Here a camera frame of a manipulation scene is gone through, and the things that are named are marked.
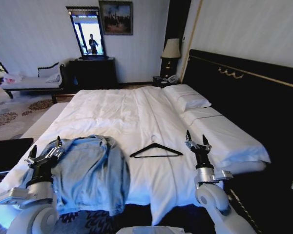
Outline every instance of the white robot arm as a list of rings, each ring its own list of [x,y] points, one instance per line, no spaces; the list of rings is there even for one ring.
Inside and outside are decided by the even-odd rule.
[[[37,146],[29,154],[28,166],[33,175],[25,188],[13,188],[0,195],[0,204],[19,205],[22,211],[12,221],[7,234],[49,234],[59,214],[56,195],[53,192],[51,168],[64,152],[58,136],[56,146],[46,156],[36,158]]]
[[[195,177],[195,197],[207,210],[215,224],[218,234],[255,234],[251,225],[229,204],[225,191],[215,183],[220,180],[233,178],[227,171],[214,173],[214,167],[209,162],[208,153],[211,150],[207,139],[203,135],[203,144],[198,145],[191,140],[189,131],[186,135],[186,145],[195,153],[198,172]]]

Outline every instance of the light blue shirt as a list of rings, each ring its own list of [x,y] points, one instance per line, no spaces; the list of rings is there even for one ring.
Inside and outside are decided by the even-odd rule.
[[[108,136],[63,139],[64,154],[52,168],[57,210],[62,214],[80,210],[105,210],[110,216],[121,213],[130,186],[130,174],[123,152]],[[52,141],[41,155],[55,146]],[[22,187],[31,179],[25,174]]]

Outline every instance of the headboard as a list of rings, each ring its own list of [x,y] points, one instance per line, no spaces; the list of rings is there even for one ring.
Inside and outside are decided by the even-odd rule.
[[[293,68],[190,50],[183,83],[260,141],[272,165],[293,174]]]

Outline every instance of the telephone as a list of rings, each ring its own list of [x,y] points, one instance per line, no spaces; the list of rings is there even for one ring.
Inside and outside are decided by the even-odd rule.
[[[172,75],[169,78],[167,78],[167,81],[171,84],[176,84],[178,83],[178,77],[176,75]]]

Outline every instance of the framed painting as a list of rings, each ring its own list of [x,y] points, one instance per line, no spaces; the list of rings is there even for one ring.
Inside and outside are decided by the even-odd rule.
[[[132,35],[132,2],[99,1],[106,35]]]

